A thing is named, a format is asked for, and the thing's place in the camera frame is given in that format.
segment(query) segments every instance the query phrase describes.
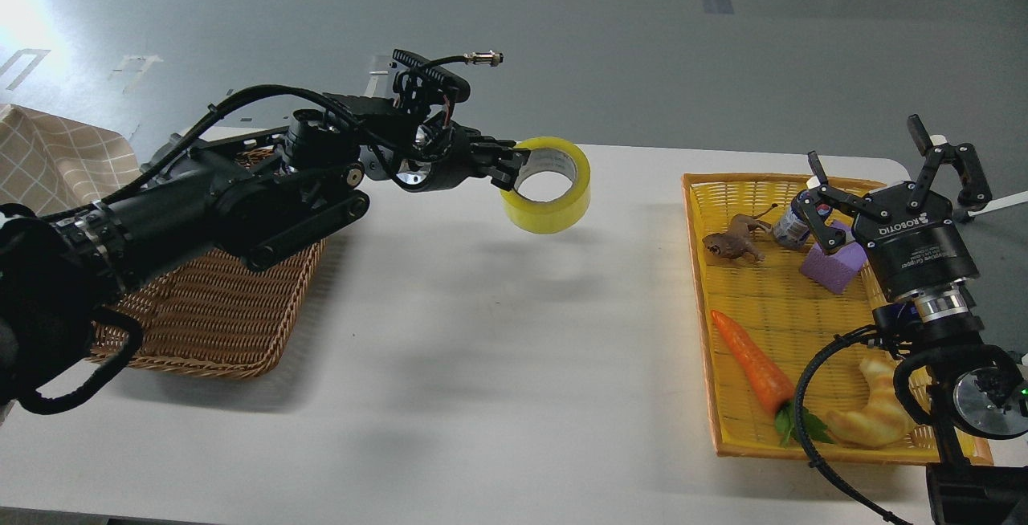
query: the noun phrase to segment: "toy croissant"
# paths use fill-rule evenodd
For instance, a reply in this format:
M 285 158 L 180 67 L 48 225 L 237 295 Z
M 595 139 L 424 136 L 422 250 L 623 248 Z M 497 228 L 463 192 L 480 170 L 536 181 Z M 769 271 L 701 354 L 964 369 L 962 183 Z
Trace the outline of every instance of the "toy croissant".
M 860 373 L 871 387 L 867 406 L 859 411 L 828 411 L 822 419 L 843 441 L 866 447 L 884 447 L 903 439 L 917 423 L 896 400 L 892 372 L 896 365 L 884 350 L 874 350 L 860 361 Z

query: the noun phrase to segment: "toy carrot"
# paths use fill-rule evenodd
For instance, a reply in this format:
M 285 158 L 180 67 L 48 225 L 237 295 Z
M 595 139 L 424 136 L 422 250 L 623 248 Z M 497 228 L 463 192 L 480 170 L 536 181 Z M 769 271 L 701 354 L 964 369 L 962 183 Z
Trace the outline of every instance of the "toy carrot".
M 732 355 L 742 367 L 742 372 L 746 374 L 761 408 L 774 417 L 774 427 L 781 435 L 781 446 L 784 447 L 793 437 L 793 395 L 796 392 L 796 385 L 785 376 L 785 372 L 782 372 L 778 365 L 757 346 L 741 325 L 717 310 L 711 310 L 710 316 L 718 332 L 721 333 L 721 338 L 725 340 L 728 349 L 732 351 Z M 833 442 L 825 433 L 824 423 L 806 409 L 803 411 L 803 421 L 811 439 L 822 443 Z

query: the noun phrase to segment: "wicker basket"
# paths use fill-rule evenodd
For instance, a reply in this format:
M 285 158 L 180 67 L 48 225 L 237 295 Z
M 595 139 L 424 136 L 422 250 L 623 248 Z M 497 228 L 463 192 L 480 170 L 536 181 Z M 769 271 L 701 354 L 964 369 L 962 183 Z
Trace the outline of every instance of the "wicker basket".
M 271 155 L 236 156 L 244 167 Z M 130 367 L 195 377 L 254 378 L 279 364 L 325 240 L 261 273 L 214 250 L 121 299 L 119 312 L 146 332 Z M 124 332 L 97 327 L 91 360 L 117 352 Z
M 684 175 L 686 218 L 693 255 L 696 298 L 702 323 L 703 367 L 707 382 L 710 433 L 719 455 L 806 459 L 796 444 L 779 445 L 773 419 L 760 408 L 745 375 L 724 345 L 707 315 L 717 309 L 738 321 L 755 342 L 790 378 L 799 378 L 811 358 L 842 335 L 871 323 L 871 309 L 885 304 L 867 265 L 846 288 L 835 295 L 799 269 L 805 251 L 781 248 L 770 235 L 755 242 L 767 255 L 756 262 L 715 258 L 702 246 L 708 233 L 724 232 L 737 214 L 757 215 L 771 203 L 778 208 L 763 220 L 774 224 L 796 193 L 806 188 L 801 175 Z M 833 178 L 832 184 L 847 192 L 862 193 L 877 182 Z M 833 220 L 850 224 L 845 215 Z M 805 406 L 814 414 L 829 409 L 860 409 L 869 389 L 857 364 L 868 349 L 855 346 L 837 353 L 819 368 L 808 390 Z M 928 375 L 922 370 L 912 378 L 914 393 L 923 401 Z M 960 434 L 964 454 L 977 464 L 992 464 L 987 441 Z M 919 426 L 904 440 L 881 449 L 818 444 L 825 459 L 836 461 L 925 464 L 939 460 L 932 430 Z

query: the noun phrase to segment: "brown wicker basket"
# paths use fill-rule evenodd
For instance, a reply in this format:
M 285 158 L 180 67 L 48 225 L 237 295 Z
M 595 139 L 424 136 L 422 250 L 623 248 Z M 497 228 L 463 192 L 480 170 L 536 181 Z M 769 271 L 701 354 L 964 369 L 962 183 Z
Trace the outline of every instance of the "brown wicker basket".
M 117 306 L 146 332 L 130 367 L 197 377 L 253 378 L 279 364 L 325 242 L 261 273 L 213 251 Z M 93 361 L 117 352 L 124 332 L 97 328 Z

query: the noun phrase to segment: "small bottle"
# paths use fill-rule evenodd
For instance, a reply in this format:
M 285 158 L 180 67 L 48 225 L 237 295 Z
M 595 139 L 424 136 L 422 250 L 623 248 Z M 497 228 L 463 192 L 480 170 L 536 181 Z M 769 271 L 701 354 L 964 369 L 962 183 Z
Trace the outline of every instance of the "small bottle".
M 800 200 L 809 198 L 809 196 L 810 192 L 806 189 L 798 193 L 790 207 L 786 208 L 785 214 L 782 214 L 778 222 L 775 222 L 771 228 L 771 234 L 774 235 L 775 241 L 791 251 L 799 251 L 807 243 L 807 238 L 810 236 L 810 226 L 803 221 L 803 217 L 800 215 Z M 832 215 L 832 207 L 823 202 L 818 203 L 817 215 L 820 221 L 824 222 Z

